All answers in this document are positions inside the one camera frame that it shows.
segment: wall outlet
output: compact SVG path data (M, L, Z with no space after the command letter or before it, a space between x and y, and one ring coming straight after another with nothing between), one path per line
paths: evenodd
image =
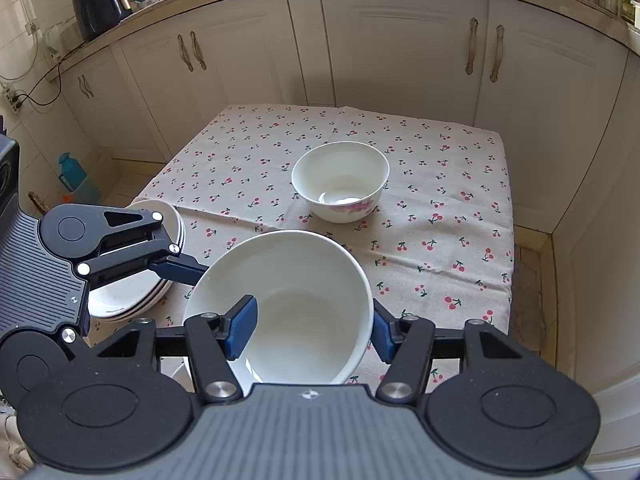
M4 83L2 85L2 95L6 99L12 110L17 113L18 110L22 107L22 103L20 102L18 96L15 94L15 88L11 83Z
M38 26L38 22L36 22L36 20L32 20L30 22L25 23L24 28L27 29L27 34L31 35L36 30L39 30L40 27Z

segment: ribbed gray panel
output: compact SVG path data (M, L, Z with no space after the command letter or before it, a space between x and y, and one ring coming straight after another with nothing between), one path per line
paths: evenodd
M437 447L407 408L362 386L257 384L230 406L209 406L180 446L146 465L91 476L41 466L27 480L483 480L497 477ZM542 477L586 480L578 468Z
M42 246L38 221L14 195L0 216L0 338L17 325L53 333L78 323L84 286L69 262Z

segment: blue rubber fingertip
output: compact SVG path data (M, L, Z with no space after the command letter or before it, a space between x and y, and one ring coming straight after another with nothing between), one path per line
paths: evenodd
M373 313L373 330L371 331L371 343L376 349L378 357L384 363L390 364L396 356L398 346L391 341L391 330L385 319L379 313Z
M249 342L258 323L258 302L251 298L242 310L236 314L231 322L229 336L225 341L225 355L227 360L238 359L242 350Z

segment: tablecloth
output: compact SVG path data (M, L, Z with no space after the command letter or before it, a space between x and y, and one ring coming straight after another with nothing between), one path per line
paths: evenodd
M300 156L336 140L375 146L390 163L379 206L351 224L315 218L290 183ZM513 217L504 148L494 132L349 107L229 106L142 198L178 208L188 231L184 251L203 264L263 232L311 230L357 259L374 297L396 316L416 314L443 328L482 318L507 332ZM181 324L190 293L174 283L145 316L158 326ZM121 325L94 321L90 338ZM386 368L369 346L349 382L375 391ZM457 372L457 362L435 361L430 388Z

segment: cabinet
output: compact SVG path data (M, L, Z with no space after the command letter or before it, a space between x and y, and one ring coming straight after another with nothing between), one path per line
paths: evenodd
M488 0L322 0L337 106L472 124Z
M121 47L173 154L229 104L306 104L287 0L224 0Z
M63 73L62 93L85 133L111 156L165 162L110 49Z
M489 0L474 126L500 133L514 223L552 232L607 127L627 50L559 14Z

